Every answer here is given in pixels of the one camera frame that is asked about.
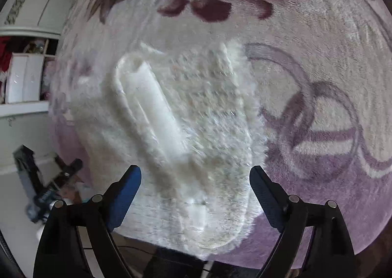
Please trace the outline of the white fluffy garment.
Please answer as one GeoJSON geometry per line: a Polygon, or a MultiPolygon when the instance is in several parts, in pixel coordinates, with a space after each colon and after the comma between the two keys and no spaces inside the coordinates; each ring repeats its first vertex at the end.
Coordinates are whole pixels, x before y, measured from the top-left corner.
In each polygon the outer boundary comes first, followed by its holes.
{"type": "Polygon", "coordinates": [[[266,151],[243,45],[143,44],[80,69],[70,108],[94,187],[107,189],[132,165],[142,172],[117,232],[202,259],[238,246],[262,211],[248,175],[266,151]]]}

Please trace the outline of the red clothes on shelf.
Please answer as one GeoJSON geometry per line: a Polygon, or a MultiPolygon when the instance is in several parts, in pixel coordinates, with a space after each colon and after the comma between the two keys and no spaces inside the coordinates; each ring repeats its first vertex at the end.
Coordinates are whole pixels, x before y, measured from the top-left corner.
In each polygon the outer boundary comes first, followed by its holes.
{"type": "Polygon", "coordinates": [[[1,83],[5,81],[9,69],[9,64],[12,56],[10,44],[11,44],[10,36],[1,36],[1,40],[0,40],[1,83]]]}

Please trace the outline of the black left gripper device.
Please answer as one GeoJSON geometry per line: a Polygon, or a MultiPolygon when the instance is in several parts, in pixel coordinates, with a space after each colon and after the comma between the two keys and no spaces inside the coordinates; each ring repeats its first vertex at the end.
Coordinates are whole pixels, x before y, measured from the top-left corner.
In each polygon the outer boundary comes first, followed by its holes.
{"type": "Polygon", "coordinates": [[[35,162],[35,153],[31,149],[21,145],[13,152],[13,158],[17,174],[28,198],[26,215],[34,224],[38,222],[45,224],[52,205],[61,199],[59,192],[82,169],[83,162],[76,158],[70,164],[66,164],[56,154],[52,161],[59,167],[60,172],[48,183],[44,183],[43,175],[35,162]]]}

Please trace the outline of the white drawer box on shelf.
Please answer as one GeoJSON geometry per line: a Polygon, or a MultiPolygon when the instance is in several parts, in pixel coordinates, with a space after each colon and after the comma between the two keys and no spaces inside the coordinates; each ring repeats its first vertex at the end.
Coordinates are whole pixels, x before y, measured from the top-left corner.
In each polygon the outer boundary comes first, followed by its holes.
{"type": "Polygon", "coordinates": [[[6,103],[40,100],[44,58],[42,54],[12,55],[5,90],[6,103]]]}

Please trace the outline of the purple floral plush blanket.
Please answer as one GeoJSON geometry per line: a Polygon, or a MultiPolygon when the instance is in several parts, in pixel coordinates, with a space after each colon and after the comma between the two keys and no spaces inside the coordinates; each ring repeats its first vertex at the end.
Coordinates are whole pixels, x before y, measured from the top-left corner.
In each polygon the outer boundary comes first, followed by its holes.
{"type": "MultiPolygon", "coordinates": [[[[76,0],[50,85],[55,150],[82,159],[80,177],[94,187],[70,108],[84,60],[229,41],[243,45],[257,83],[266,151],[256,165],[305,201],[335,200],[363,251],[391,219],[391,15],[382,0],[76,0]]],[[[238,246],[203,260],[263,266],[278,232],[261,210],[238,246]]]]}

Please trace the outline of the white wardrobe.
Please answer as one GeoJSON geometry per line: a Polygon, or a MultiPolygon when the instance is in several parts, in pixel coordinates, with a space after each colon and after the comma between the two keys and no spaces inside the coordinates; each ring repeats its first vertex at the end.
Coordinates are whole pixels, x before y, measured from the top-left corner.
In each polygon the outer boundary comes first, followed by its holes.
{"type": "Polygon", "coordinates": [[[48,79],[60,45],[66,17],[75,0],[6,0],[1,7],[1,36],[10,36],[13,54],[42,54],[40,100],[5,102],[6,79],[1,83],[1,174],[17,171],[13,152],[21,145],[32,149],[40,167],[52,165],[49,138],[48,79]]]}

